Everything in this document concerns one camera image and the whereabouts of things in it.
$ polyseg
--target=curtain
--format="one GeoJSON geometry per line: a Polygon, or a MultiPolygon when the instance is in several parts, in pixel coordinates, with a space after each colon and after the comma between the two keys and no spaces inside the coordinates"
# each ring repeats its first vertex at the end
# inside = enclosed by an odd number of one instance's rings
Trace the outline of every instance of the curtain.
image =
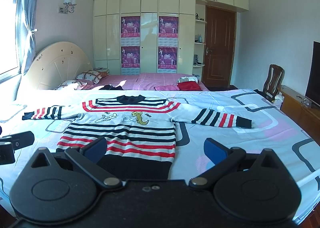
{"type": "Polygon", "coordinates": [[[29,70],[33,59],[36,56],[36,39],[34,32],[36,23],[37,0],[21,0],[22,2],[22,23],[26,30],[20,30],[20,62],[21,74],[24,75],[29,70]]]}

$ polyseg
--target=wall shelf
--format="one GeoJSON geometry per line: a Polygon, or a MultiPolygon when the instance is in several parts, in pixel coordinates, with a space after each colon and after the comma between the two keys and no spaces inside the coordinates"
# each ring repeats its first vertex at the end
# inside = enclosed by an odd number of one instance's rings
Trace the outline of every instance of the wall shelf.
{"type": "Polygon", "coordinates": [[[200,24],[207,24],[207,22],[202,21],[202,20],[198,20],[198,19],[196,19],[196,23],[200,23],[200,24]]]}

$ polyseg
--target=sweater sleeve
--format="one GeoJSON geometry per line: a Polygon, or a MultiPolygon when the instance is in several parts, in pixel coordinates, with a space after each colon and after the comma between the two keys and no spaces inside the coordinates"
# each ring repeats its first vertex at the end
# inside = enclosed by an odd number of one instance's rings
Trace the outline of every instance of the sweater sleeve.
{"type": "Polygon", "coordinates": [[[220,113],[215,110],[201,109],[190,104],[176,103],[176,109],[168,115],[172,121],[187,122],[213,127],[241,127],[251,129],[252,120],[228,113],[220,113]]]}
{"type": "Polygon", "coordinates": [[[32,112],[27,112],[22,116],[22,120],[62,120],[78,116],[79,113],[86,113],[86,103],[81,105],[57,106],[40,108],[32,112]]]}

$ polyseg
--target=tv screen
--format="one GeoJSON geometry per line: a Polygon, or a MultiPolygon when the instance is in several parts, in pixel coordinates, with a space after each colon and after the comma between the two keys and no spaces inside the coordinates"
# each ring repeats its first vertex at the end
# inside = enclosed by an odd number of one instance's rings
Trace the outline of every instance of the tv screen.
{"type": "Polygon", "coordinates": [[[306,97],[320,105],[320,43],[313,42],[313,56],[306,97]]]}

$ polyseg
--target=striped sweater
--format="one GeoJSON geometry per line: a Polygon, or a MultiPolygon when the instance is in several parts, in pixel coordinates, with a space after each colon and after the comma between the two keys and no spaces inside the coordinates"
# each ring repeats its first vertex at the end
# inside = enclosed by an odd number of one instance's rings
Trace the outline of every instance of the striped sweater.
{"type": "Polygon", "coordinates": [[[175,156],[175,121],[212,127],[251,128],[251,120],[189,104],[143,96],[97,98],[79,105],[52,106],[25,113],[23,120],[76,119],[57,151],[83,147],[100,136],[107,152],[98,163],[125,179],[167,179],[175,156]]]}

